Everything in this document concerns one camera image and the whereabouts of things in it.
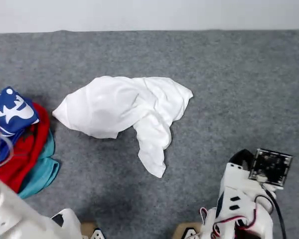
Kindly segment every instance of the teal towel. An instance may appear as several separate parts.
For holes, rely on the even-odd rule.
[[[49,130],[48,139],[39,155],[37,163],[22,182],[19,192],[21,198],[24,199],[38,193],[43,188],[49,186],[55,179],[60,165],[57,161],[50,158],[53,154],[54,139]]]

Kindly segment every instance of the red cloth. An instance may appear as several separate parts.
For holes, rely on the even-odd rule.
[[[14,156],[0,167],[0,180],[16,193],[27,173],[34,167],[48,137],[50,121],[46,110],[33,103],[40,122],[28,126],[14,145]]]

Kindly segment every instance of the blue cloth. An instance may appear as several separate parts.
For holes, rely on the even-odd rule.
[[[59,171],[59,163],[52,158],[54,154],[54,139],[51,131],[49,130],[48,139],[40,153],[35,166],[26,175],[22,182],[19,196],[21,198],[30,197],[38,193],[43,188],[49,186],[55,179]]]
[[[22,97],[12,87],[4,88],[0,93],[0,132],[9,137],[13,145],[27,126],[39,122],[32,101]],[[0,140],[0,162],[9,154],[9,147]]]

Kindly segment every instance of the white cloth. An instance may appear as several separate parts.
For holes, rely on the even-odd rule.
[[[163,150],[171,142],[169,127],[183,116],[192,97],[170,78],[103,76],[68,94],[52,114],[66,127],[95,138],[116,138],[133,126],[140,160],[161,178],[166,169]]]

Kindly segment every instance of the gray carpet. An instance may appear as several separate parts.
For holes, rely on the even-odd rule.
[[[51,114],[97,76],[162,76],[190,88],[172,127],[162,179],[138,159],[132,128],[100,140],[51,116],[50,187],[27,201],[52,216],[72,208],[108,239],[168,239],[198,209],[216,205],[227,160],[264,147],[296,156],[278,201],[287,234],[299,238],[299,31],[54,32],[0,35],[0,90],[10,85]],[[275,238],[281,238],[274,216]]]

